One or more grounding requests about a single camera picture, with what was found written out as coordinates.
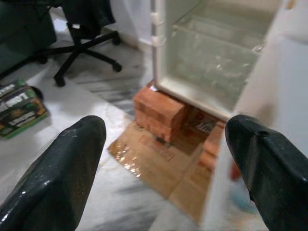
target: green box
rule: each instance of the green box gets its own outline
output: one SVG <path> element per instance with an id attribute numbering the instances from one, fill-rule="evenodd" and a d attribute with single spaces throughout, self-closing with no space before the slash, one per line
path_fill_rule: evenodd
<path id="1" fill-rule="evenodd" d="M 23 80 L 0 87 L 0 136 L 9 139 L 48 116 L 42 101 Z"/>

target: white refrigerator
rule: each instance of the white refrigerator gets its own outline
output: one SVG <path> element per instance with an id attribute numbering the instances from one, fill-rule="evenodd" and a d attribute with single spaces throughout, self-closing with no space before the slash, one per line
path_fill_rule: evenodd
<path id="1" fill-rule="evenodd" d="M 307 0 L 152 0 L 157 88 L 220 120 L 247 114 L 308 155 Z M 265 230 L 230 205 L 222 139 L 204 230 Z"/>

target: white marble floor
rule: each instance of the white marble floor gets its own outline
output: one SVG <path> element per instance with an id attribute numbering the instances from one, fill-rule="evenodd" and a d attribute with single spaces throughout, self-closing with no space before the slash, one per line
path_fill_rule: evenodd
<path id="1" fill-rule="evenodd" d="M 67 73 L 67 85 L 58 88 L 52 77 L 63 60 L 59 56 L 46 65 L 29 64 L 2 81 L 21 77 L 41 89 L 51 117 L 11 140 L 0 141 L 0 203 L 60 131 L 84 116 L 97 115 L 107 124 L 107 141 L 77 230 L 198 231 L 197 224 L 135 178 L 107 151 L 111 142 L 133 120 L 117 107 L 133 114 L 133 95 L 152 78 L 150 57 L 145 61 L 147 55 L 125 45 L 97 49 L 115 58 L 118 55 L 123 72 L 114 74 L 108 65 L 81 56 Z"/>

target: white wall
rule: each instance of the white wall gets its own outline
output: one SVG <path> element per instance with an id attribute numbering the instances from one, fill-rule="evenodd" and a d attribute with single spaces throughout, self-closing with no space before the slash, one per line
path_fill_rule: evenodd
<path id="1" fill-rule="evenodd" d="M 116 24 L 111 27 L 129 39 L 151 44 L 151 0 L 111 0 Z"/>

